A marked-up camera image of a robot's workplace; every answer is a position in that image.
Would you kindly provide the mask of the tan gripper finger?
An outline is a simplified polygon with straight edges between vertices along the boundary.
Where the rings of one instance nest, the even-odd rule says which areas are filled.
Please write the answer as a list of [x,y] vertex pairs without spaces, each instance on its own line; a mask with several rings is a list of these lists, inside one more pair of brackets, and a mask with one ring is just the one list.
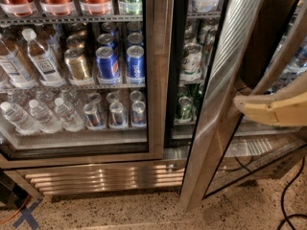
[[306,127],[307,73],[274,94],[237,96],[233,102],[253,122],[276,127]]

